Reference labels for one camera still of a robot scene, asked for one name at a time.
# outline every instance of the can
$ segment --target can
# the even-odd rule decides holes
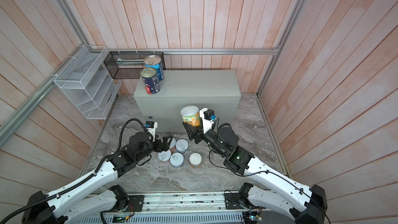
[[[167,150],[165,152],[159,152],[158,158],[162,164],[169,164],[171,155],[172,152],[170,150]]]
[[[189,164],[194,169],[200,168],[202,165],[202,156],[199,153],[192,153],[189,156]]]
[[[160,56],[147,56],[144,58],[145,67],[152,67],[156,69],[159,81],[161,82],[164,78],[162,58]]]
[[[200,125],[199,108],[197,106],[187,106],[181,110],[182,121],[194,127]]]
[[[180,168],[184,165],[184,156],[181,153],[176,152],[170,157],[170,163],[174,168]]]
[[[188,149],[188,141],[185,139],[180,139],[176,142],[177,151],[184,154]]]
[[[172,152],[172,154],[177,152],[175,138],[172,139],[172,142],[170,143],[169,150]]]
[[[146,67],[141,70],[141,77],[145,84],[147,93],[154,94],[160,91],[160,83],[156,69],[152,67]]]

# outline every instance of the gray metal box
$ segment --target gray metal box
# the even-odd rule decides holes
[[[157,131],[185,132],[182,108],[194,105],[200,110],[206,107],[214,110],[220,124],[232,123],[240,91],[234,71],[165,70],[158,93],[147,94],[140,78],[134,98],[145,120],[158,122]]]

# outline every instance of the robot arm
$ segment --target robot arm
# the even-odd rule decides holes
[[[131,136],[128,145],[120,147],[120,137],[116,152],[102,158],[96,169],[46,195],[43,195],[41,191],[33,194],[29,198],[27,206],[11,213],[0,224],[6,223],[10,218],[21,212],[24,212],[23,224],[64,224],[65,222],[75,223],[84,218],[86,213],[98,213],[112,208],[121,211],[125,209],[128,204],[128,197],[126,192],[118,185],[116,188],[111,187],[98,197],[78,201],[97,188],[121,177],[137,165],[145,164],[152,157],[153,151],[162,152],[169,149],[172,136],[163,137],[163,142],[158,139],[158,136],[155,135],[156,122],[147,121],[144,125],[137,119],[130,119],[124,127],[132,120],[137,121],[143,127],[144,132],[137,132],[134,136]],[[141,164],[138,163],[148,156],[150,157],[148,160]]]
[[[199,127],[183,122],[189,139],[194,139],[196,144],[205,141],[212,150],[225,157],[226,168],[236,175],[252,178],[272,191],[263,191],[251,184],[244,184],[239,192],[242,205],[247,208],[266,207],[290,217],[296,223],[324,222],[327,205],[323,188],[298,183],[267,166],[238,145],[239,137],[230,124],[222,124],[217,132],[214,131],[217,117],[213,110],[203,108],[199,115]]]

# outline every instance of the gray marble surface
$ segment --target gray marble surface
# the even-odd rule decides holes
[[[123,124],[130,118],[144,118],[132,96],[121,96],[117,99],[109,121],[97,145],[94,155],[89,161],[87,171],[97,167],[104,155],[110,154],[117,147],[119,133]],[[239,136],[239,145],[256,157],[259,157],[268,166],[281,172],[276,159],[275,150],[267,132],[264,120],[256,101],[255,94],[242,94],[232,128]],[[141,131],[136,122],[131,122],[123,132],[122,146],[128,143],[129,137]],[[173,135],[176,140],[188,140],[186,133],[162,133],[159,137]],[[121,185],[127,192],[161,192],[161,191],[208,191],[208,190],[239,190],[244,182],[261,185],[247,177],[238,177],[231,171],[214,167],[209,162],[209,148],[204,142],[195,144],[189,142],[185,152],[184,165],[175,169],[171,165],[163,165],[152,154],[152,160],[143,166],[137,166],[124,176],[99,188],[96,192],[103,192],[112,185]],[[197,152],[202,156],[202,166],[193,169],[189,165],[189,156]],[[211,161],[223,166],[223,158],[215,153],[211,154]]]

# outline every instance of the white wire shelf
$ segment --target white wire shelf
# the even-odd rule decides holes
[[[83,47],[57,75],[55,84],[61,89],[86,88],[107,54],[106,47],[99,53],[90,52],[88,46]]]
[[[83,113],[83,116],[87,119],[106,119],[121,85],[121,81],[117,84],[110,84],[99,106]]]
[[[107,55],[106,47],[94,53],[85,46],[54,80],[85,118],[105,119],[121,87],[107,69],[99,70]]]

